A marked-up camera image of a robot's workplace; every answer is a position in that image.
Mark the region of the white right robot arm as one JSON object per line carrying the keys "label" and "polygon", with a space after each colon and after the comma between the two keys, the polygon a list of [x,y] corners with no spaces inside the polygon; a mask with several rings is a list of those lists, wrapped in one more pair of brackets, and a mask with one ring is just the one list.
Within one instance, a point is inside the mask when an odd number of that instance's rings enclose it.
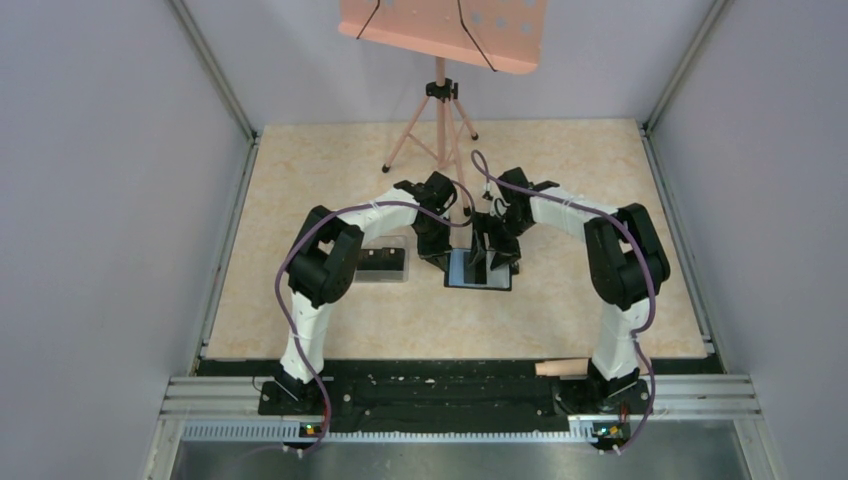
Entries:
{"label": "white right robot arm", "polygon": [[586,397],[612,412],[639,376],[634,344],[656,313],[656,298],[670,263],[647,209],[632,203],[614,208],[567,197],[555,182],[531,184],[522,169],[496,179],[500,195],[487,214],[474,218],[468,264],[475,271],[501,267],[515,272],[519,238],[536,224],[559,229],[584,243],[592,286],[602,301],[601,333],[587,365]]}

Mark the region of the pink toy microphone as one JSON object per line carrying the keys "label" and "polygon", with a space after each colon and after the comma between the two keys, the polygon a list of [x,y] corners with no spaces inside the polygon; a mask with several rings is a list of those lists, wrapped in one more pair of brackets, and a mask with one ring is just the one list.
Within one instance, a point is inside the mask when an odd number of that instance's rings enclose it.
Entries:
{"label": "pink toy microphone", "polygon": [[534,365],[537,376],[578,377],[588,372],[589,358],[545,360]]}

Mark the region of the clear acrylic tray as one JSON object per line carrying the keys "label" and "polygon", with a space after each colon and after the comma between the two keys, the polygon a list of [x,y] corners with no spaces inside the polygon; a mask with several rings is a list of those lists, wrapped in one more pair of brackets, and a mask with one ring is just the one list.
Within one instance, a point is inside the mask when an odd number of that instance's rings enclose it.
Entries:
{"label": "clear acrylic tray", "polygon": [[355,283],[402,283],[409,273],[408,237],[380,236],[366,243],[360,253]]}

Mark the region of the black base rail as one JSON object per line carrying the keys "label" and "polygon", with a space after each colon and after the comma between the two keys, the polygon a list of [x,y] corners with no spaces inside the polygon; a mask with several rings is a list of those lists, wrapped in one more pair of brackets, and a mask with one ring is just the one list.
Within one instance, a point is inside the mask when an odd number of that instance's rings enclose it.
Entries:
{"label": "black base rail", "polygon": [[[301,417],[300,436],[563,433],[580,415],[627,421],[658,401],[642,375],[605,390],[584,374],[542,376],[532,360],[331,360],[324,385],[282,388],[271,360],[203,360],[200,378],[245,378],[261,416]],[[320,417],[330,415],[324,430]]]}

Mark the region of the black leather card holder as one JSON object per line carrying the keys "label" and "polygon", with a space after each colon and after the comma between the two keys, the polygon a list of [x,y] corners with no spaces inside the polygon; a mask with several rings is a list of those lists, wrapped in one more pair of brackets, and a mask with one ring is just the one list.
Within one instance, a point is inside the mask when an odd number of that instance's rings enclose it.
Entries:
{"label": "black leather card holder", "polygon": [[471,250],[456,248],[451,251],[448,269],[444,274],[446,288],[485,291],[512,290],[513,271],[509,265],[492,267],[494,251],[487,251],[483,260],[471,262]]}

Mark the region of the pink music stand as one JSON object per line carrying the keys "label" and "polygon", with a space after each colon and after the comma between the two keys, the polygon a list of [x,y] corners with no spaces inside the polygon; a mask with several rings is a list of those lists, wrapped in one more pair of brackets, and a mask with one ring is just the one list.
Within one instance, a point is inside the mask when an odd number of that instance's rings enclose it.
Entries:
{"label": "pink music stand", "polygon": [[466,133],[476,141],[480,134],[459,98],[458,82],[447,75],[447,64],[513,75],[534,72],[547,10],[545,0],[340,1],[341,34],[435,61],[435,78],[426,84],[382,171],[389,172],[404,145],[413,142],[433,158],[436,169],[452,167],[463,181],[460,136]]}

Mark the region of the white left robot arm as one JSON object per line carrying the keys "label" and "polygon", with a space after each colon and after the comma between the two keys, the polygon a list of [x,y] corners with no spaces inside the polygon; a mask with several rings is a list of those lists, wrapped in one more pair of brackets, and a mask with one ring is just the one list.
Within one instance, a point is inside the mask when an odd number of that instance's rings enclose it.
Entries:
{"label": "white left robot arm", "polygon": [[329,318],[354,281],[362,247],[409,227],[417,236],[419,258],[447,271],[455,226],[449,210],[458,197],[455,181],[433,173],[422,183],[398,182],[369,202],[339,210],[319,205],[309,212],[274,285],[280,296],[280,282],[286,280],[292,293],[289,302],[280,304],[289,334],[274,375],[292,410],[308,413],[319,404]]}

